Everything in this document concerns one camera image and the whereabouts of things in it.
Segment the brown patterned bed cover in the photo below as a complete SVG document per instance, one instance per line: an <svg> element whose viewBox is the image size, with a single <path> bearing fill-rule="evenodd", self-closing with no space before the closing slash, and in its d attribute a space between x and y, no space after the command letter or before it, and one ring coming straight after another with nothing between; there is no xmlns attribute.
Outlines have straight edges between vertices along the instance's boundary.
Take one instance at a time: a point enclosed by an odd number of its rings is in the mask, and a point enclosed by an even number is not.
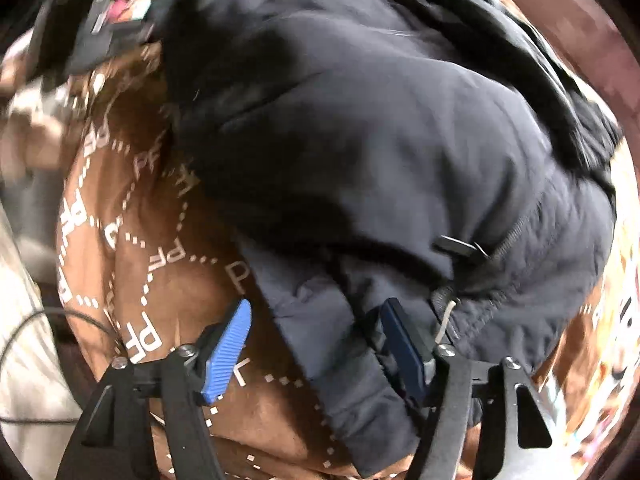
<svg viewBox="0 0 640 480"><path fill-rule="evenodd" d="M620 129L611 251L533 372L419 332L439 401L408 401L416 449L372 476L177 148L154 0L1 1L3 478L638 477L638 0L491 0ZM239 362L200 405L196 341L241 299Z"/></svg>

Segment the dark navy padded jacket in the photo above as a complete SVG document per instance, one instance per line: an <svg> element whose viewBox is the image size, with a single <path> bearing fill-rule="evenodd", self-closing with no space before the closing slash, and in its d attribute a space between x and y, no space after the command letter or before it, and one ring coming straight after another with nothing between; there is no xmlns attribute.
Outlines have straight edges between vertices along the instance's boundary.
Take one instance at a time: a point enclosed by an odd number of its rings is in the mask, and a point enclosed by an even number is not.
<svg viewBox="0 0 640 480"><path fill-rule="evenodd" d="M611 251L620 129L491 0L154 0L172 135L356 469L418 444L380 325L550 356Z"/></svg>

